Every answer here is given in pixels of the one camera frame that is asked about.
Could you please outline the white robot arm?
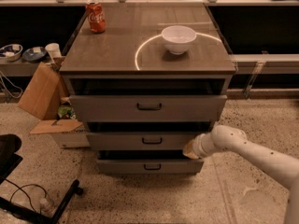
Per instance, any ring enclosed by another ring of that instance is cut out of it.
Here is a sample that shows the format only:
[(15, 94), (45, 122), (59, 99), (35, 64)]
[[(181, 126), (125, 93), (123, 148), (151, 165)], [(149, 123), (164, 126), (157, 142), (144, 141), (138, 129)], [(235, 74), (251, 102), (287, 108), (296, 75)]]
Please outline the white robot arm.
[(284, 224), (299, 224), (298, 159), (250, 142), (244, 131), (225, 125), (197, 135), (185, 145), (183, 155), (197, 160), (225, 151), (238, 154), (287, 189), (289, 197)]

